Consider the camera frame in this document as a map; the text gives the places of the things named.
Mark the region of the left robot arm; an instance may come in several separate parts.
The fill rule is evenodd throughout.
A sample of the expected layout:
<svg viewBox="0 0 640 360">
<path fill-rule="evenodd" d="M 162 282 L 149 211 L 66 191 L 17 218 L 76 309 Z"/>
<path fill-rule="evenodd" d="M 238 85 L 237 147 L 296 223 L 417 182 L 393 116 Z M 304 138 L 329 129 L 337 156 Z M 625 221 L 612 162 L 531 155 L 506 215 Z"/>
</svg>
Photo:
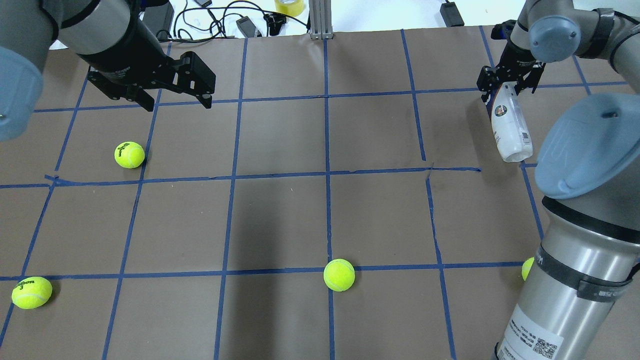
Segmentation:
<svg viewBox="0 0 640 360">
<path fill-rule="evenodd" d="M 150 89 L 186 93 L 212 106 L 217 77 L 194 52 L 165 54 L 140 12 L 163 0 L 3 0 L 0 3 L 0 137 L 28 127 L 41 97 L 48 50 L 60 41 L 90 66 L 89 82 L 112 100 L 153 111 Z"/>
</svg>

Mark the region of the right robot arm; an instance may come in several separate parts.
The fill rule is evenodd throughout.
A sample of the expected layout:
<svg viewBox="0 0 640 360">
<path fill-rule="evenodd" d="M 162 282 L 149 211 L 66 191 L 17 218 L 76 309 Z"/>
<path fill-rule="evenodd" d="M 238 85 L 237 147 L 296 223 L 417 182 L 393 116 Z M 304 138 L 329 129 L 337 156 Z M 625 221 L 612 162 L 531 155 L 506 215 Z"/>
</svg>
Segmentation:
<svg viewBox="0 0 640 360">
<path fill-rule="evenodd" d="M 499 23 L 507 41 L 477 79 L 505 162 L 533 153 L 517 96 L 546 64 L 604 59 L 634 94 L 603 92 L 570 107 L 538 152 L 535 183 L 550 224 L 494 360 L 582 360 L 639 271 L 639 19 L 571 0 L 528 0 Z"/>
</svg>

